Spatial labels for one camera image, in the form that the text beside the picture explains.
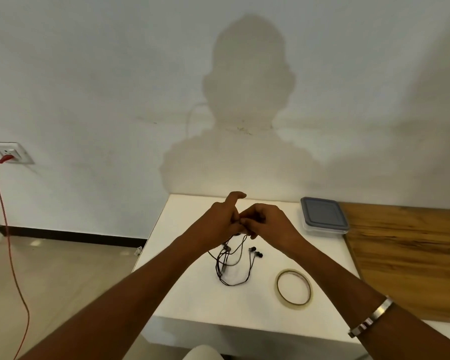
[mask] hand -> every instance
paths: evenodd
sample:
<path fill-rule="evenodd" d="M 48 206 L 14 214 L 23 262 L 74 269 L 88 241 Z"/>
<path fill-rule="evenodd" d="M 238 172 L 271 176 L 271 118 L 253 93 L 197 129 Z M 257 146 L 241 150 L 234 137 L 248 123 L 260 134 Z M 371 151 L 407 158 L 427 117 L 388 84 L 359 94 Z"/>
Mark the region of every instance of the hand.
<path fill-rule="evenodd" d="M 305 241 L 285 213 L 272 204 L 256 203 L 248 207 L 240 213 L 240 223 L 252 232 L 252 239 L 259 235 L 287 256 Z"/>
<path fill-rule="evenodd" d="M 243 192 L 230 192 L 225 202 L 215 202 L 182 236 L 188 243 L 196 245 L 200 255 L 226 242 L 231 236 L 246 233 L 240 224 L 240 216 L 235 204 L 239 198 L 245 198 Z"/>

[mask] tape roll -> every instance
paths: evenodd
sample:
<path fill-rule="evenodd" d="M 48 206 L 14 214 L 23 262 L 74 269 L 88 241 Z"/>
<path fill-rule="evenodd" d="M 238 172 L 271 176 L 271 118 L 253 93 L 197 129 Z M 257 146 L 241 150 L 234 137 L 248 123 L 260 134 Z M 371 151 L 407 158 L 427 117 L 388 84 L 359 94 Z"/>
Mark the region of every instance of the tape roll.
<path fill-rule="evenodd" d="M 296 277 L 299 277 L 305 283 L 306 287 L 308 288 L 308 298 L 306 299 L 305 302 L 294 303 L 292 301 L 289 301 L 287 298 L 285 298 L 283 296 L 283 294 L 280 292 L 280 288 L 278 287 L 278 281 L 284 274 L 291 274 Z M 305 308 L 312 301 L 312 297 L 313 297 L 312 285 L 310 284 L 309 280 L 307 279 L 307 277 L 304 274 L 302 274 L 301 272 L 299 272 L 295 269 L 284 269 L 277 274 L 277 277 L 275 278 L 275 293 L 278 297 L 278 300 L 284 306 L 294 309 L 294 310 L 301 310 L 301 309 Z"/>

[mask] silver bracelet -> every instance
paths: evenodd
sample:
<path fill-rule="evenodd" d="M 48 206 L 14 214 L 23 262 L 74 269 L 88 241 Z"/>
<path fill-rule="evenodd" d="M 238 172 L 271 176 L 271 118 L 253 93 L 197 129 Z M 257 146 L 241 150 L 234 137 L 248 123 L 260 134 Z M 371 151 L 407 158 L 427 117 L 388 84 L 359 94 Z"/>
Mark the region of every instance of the silver bracelet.
<path fill-rule="evenodd" d="M 367 328 L 371 327 L 381 317 L 381 315 L 383 315 L 387 311 L 387 309 L 390 308 L 393 302 L 394 301 L 392 301 L 390 297 L 387 296 L 387 299 L 385 299 L 385 301 L 380 305 L 380 307 L 375 310 L 375 312 L 372 313 L 370 317 L 368 317 L 354 329 L 350 329 L 350 331 L 348 331 L 348 336 L 353 339 L 354 337 L 364 332 Z"/>

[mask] floor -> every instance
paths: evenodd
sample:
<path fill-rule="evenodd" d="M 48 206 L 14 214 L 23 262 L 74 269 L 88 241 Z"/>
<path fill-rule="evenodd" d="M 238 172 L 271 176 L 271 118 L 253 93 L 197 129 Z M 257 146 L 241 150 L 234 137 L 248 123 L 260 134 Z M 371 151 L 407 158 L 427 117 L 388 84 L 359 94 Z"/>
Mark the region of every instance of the floor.
<path fill-rule="evenodd" d="M 21 354 L 132 271 L 134 248 L 12 237 L 15 271 L 30 308 Z M 0 359 L 12 359 L 26 312 L 13 283 L 6 239 L 0 235 Z M 139 336 L 124 359 L 178 360 L 187 349 L 149 344 Z"/>

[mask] red power cord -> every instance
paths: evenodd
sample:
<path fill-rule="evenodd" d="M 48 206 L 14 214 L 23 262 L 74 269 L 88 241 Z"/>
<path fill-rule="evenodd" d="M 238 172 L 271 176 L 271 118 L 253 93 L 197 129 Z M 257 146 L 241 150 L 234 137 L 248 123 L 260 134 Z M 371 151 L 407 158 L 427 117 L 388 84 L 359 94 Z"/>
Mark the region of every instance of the red power cord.
<path fill-rule="evenodd" d="M 4 155 L 0 159 L 0 164 L 5 163 L 7 160 L 14 159 L 15 157 L 13 155 Z M 7 222 L 7 215 L 5 214 L 5 206 L 3 205 L 3 199 L 2 194 L 0 193 L 0 205 L 2 206 L 2 213 L 3 213 L 3 219 L 5 221 L 5 235 L 6 235 L 6 241 L 8 243 L 8 258 L 10 259 L 10 267 L 12 268 L 12 274 L 13 274 L 13 280 L 15 281 L 15 286 L 17 287 L 18 294 L 20 295 L 21 302 L 25 306 L 25 309 L 27 310 L 27 327 L 25 328 L 25 333 L 23 334 L 23 338 L 21 339 L 20 346 L 18 347 L 17 353 L 15 354 L 15 357 L 13 357 L 13 360 L 15 360 L 22 349 L 22 345 L 24 344 L 25 337 L 27 336 L 28 332 L 28 326 L 30 325 L 30 311 L 28 309 L 27 303 L 25 302 L 24 296 L 22 295 L 22 291 L 20 290 L 20 286 L 18 285 L 17 276 L 15 275 L 15 269 L 13 269 L 13 261 L 12 261 L 12 247 L 10 244 L 10 230 L 9 230 L 9 224 Z"/>

